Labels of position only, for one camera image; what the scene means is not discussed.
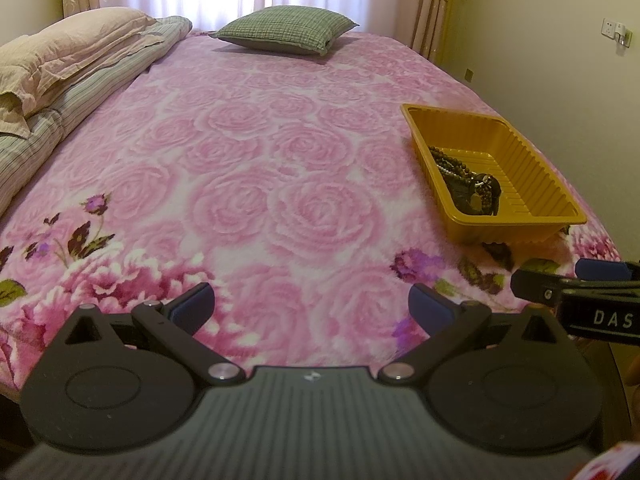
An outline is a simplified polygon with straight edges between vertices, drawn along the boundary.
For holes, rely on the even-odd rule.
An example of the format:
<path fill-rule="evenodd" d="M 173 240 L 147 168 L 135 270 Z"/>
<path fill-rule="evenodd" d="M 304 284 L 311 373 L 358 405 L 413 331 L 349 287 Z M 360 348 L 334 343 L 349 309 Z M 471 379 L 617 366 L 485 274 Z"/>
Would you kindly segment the yellow plastic tray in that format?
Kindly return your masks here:
<path fill-rule="evenodd" d="M 404 104 L 401 111 L 450 242 L 537 243 L 587 222 L 582 206 L 548 162 L 503 119 L 418 104 Z M 454 204 L 434 148 L 497 180 L 501 194 L 495 214 L 473 216 Z"/>

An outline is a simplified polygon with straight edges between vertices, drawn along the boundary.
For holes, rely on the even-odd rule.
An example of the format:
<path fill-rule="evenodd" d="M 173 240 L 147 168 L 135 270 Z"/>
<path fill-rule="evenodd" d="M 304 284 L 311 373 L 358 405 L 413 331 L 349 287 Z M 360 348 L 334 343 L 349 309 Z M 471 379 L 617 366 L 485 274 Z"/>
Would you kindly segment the pink rose bedspread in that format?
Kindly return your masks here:
<path fill-rule="evenodd" d="M 542 244 L 451 244 L 406 104 L 485 114 L 469 88 L 385 37 L 321 60 L 180 41 L 56 150 L 1 226 L 1 391 L 15 398 L 66 318 L 206 282 L 203 344 L 244 367 L 379 367 L 424 335 L 414 282 L 518 310 L 514 266 L 620 255 L 590 218 Z"/>

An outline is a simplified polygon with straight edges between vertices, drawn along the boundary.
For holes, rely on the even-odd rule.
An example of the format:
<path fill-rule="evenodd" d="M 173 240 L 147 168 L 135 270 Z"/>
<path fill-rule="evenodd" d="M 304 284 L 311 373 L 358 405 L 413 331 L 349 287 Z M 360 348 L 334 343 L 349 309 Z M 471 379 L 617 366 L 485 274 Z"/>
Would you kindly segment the striped folded quilt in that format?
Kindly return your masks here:
<path fill-rule="evenodd" d="M 21 189 L 84 119 L 107 98 L 128 86 L 137 76 L 163 58 L 179 41 L 188 36 L 192 23 L 181 16 L 162 18 L 151 27 L 159 44 L 125 56 L 110 67 L 83 76 L 64 90 L 51 105 L 27 119 L 26 138 L 1 136 L 1 209 L 7 210 Z"/>

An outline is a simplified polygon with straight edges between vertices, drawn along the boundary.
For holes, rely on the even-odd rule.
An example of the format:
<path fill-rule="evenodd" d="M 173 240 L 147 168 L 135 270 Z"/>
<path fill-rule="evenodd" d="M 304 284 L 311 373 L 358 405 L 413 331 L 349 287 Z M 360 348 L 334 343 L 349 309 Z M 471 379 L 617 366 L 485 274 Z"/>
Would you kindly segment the beige pillow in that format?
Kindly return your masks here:
<path fill-rule="evenodd" d="M 156 19 L 112 6 L 63 18 L 1 47 L 1 132 L 30 135 L 26 119 L 68 86 L 127 55 L 160 44 Z"/>

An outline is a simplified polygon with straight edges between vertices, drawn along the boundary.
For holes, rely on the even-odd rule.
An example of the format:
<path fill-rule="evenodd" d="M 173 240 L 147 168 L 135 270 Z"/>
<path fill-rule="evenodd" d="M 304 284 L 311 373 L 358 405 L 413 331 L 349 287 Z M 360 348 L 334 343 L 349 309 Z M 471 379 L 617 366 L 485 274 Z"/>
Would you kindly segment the green plaid cushion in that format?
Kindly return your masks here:
<path fill-rule="evenodd" d="M 357 26 L 343 14 L 313 6 L 268 6 L 209 36 L 252 50 L 325 56 L 337 38 Z"/>

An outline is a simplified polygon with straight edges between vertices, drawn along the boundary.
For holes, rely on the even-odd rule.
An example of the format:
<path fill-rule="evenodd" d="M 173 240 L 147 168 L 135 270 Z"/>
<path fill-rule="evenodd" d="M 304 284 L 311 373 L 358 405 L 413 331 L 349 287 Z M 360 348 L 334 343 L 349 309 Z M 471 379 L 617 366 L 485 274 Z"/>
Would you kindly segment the white wall socket with plug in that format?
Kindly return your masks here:
<path fill-rule="evenodd" d="M 601 25 L 601 35 L 614 40 L 619 46 L 628 49 L 631 45 L 632 31 L 625 24 L 605 18 Z"/>

